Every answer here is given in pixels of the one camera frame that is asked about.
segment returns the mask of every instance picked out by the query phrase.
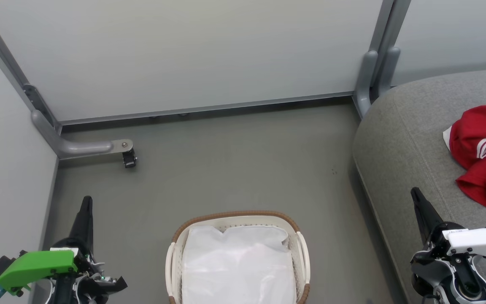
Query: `gray floor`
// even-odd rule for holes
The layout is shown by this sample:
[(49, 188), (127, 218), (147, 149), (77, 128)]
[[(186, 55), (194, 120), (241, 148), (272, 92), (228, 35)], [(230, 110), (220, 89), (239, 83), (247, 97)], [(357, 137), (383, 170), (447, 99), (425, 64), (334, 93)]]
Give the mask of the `gray floor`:
[(66, 236), (91, 195), (95, 256), (129, 284), (109, 302), (167, 303), (166, 251), (182, 223), (214, 212), (277, 210), (308, 243), (308, 304), (403, 303), (351, 158), (359, 120), (353, 105), (286, 108), (66, 133), (76, 141), (131, 138), (139, 160), (133, 169), (119, 159), (62, 164), (46, 245)]

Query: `green plastic part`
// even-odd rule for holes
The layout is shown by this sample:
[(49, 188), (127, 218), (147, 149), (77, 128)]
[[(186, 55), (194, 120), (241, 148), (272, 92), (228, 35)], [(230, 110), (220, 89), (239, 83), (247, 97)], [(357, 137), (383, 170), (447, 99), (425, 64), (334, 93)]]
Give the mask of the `green plastic part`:
[(29, 289), (29, 283), (58, 274), (76, 271), (72, 250), (28, 252), (17, 258), (0, 275), (0, 285), (13, 296), (22, 288)]

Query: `white wall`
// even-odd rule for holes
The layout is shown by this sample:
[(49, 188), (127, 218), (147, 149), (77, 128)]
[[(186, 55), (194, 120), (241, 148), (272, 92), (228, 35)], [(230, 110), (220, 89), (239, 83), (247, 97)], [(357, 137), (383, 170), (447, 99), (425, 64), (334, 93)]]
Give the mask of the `white wall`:
[(486, 69), (486, 0), (412, 0), (393, 85)]
[(351, 92), (381, 0), (0, 0), (59, 121)]
[[(31, 123), (30, 111), (0, 69), (0, 257), (39, 250), (56, 155)], [(25, 304), (5, 295), (1, 304)]]

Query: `laundry basket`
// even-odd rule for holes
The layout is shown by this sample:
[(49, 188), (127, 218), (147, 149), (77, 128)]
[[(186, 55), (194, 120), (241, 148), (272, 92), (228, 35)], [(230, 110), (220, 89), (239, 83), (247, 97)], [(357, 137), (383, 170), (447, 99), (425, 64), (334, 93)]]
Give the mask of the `laundry basket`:
[(189, 229), (196, 226), (212, 226), (224, 232), (227, 228), (249, 225), (273, 225), (284, 229), (289, 235), (288, 247), (292, 253), (297, 304), (305, 304), (311, 290), (311, 264), (305, 238), (299, 227), (285, 214), (273, 211), (224, 212), (195, 217), (181, 225), (172, 238), (166, 255), (166, 290), (170, 304), (183, 304), (181, 274), (183, 272), (183, 250), (189, 237)]

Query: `gray fabric upholstery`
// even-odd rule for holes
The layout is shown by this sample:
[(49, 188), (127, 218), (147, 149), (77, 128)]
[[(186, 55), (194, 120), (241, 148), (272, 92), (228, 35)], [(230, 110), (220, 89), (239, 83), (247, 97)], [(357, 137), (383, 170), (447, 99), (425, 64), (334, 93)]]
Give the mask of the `gray fabric upholstery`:
[[(486, 226), (486, 208), (455, 183), (464, 169), (442, 132), (465, 110), (486, 104), (486, 71), (433, 77), (400, 85), (380, 97), (359, 125), (354, 158), (410, 303), (410, 259), (421, 250), (410, 189), (421, 188), (446, 221)], [(486, 278), (486, 260), (480, 271)]]

